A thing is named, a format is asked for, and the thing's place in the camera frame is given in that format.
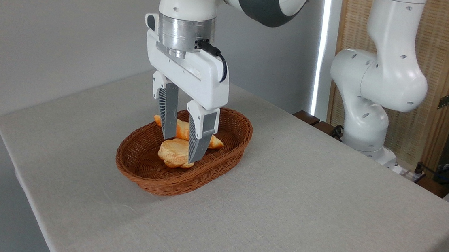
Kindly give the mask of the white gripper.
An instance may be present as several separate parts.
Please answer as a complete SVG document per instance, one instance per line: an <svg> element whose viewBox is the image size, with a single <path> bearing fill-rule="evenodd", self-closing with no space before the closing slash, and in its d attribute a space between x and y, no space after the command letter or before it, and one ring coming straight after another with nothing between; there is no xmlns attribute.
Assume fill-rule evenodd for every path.
<svg viewBox="0 0 449 252"><path fill-rule="evenodd" d="M147 50L153 73L153 98L157 100L164 139L177 136L177 106L179 89L195 101L187 103L189 111L188 162L201 160L213 134L218 133L220 109L229 98L229 75L219 57L205 50L188 52L185 58L168 53L159 40L159 15L145 16Z"/></svg>

